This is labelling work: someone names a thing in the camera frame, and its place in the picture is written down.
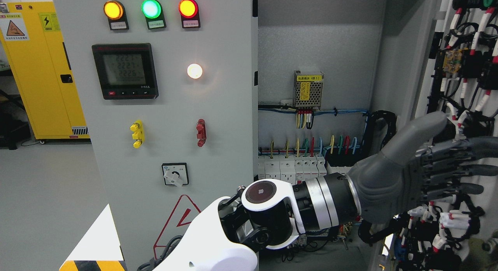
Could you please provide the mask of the grey robotic left hand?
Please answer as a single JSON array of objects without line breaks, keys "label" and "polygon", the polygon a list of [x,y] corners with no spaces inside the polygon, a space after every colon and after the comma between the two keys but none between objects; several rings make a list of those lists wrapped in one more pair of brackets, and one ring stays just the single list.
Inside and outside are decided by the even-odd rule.
[{"label": "grey robotic left hand", "polygon": [[463,177],[495,177],[494,165],[475,164],[498,156],[494,136],[423,144],[441,133],[448,119],[443,112],[418,117],[400,130],[377,154],[357,162],[347,173],[359,205],[359,216],[383,224],[393,216],[427,201],[454,194],[481,194],[483,186]]}]

